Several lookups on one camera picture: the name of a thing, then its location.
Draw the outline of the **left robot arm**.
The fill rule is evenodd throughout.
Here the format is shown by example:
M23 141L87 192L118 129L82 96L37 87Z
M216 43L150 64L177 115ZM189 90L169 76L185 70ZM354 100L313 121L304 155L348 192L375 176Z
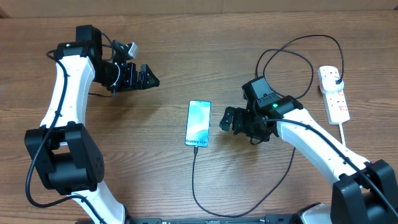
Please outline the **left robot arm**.
M92 223L134 222L104 181L103 155L85 118L94 82L112 95L159 86L148 65L134 63L138 50L134 42L124 44L91 25L78 26L73 42L47 52L57 71L52 99L40 126L25 133L32 159L28 173L37 173L62 202L74 200Z

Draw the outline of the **Galaxy S24+ smartphone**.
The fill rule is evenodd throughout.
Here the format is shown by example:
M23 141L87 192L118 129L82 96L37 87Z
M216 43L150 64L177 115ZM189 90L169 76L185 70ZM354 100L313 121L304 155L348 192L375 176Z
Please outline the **Galaxy S24+ smartphone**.
M188 105L185 145L207 147L210 135L211 103L191 100Z

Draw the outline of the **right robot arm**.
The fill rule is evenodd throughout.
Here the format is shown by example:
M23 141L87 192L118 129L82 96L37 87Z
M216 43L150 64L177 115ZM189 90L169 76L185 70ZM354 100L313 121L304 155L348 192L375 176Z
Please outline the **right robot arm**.
M342 145L293 96L278 97L264 78L242 87L245 108L227 107L220 128L259 142L271 134L299 150L332 188L331 204L315 203L291 223L397 223L397 181L384 160L369 162Z

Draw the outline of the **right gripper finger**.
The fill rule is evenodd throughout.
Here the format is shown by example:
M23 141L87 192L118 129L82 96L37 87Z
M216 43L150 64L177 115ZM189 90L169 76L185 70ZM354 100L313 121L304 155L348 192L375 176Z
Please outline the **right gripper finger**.
M249 112L244 108L236 108L233 115L233 134L245 133L246 125L249 122Z
M229 131L232 129L234 131L234 113L236 111L236 108L233 107L227 107L224 111L224 115L219 123L219 127L223 131Z

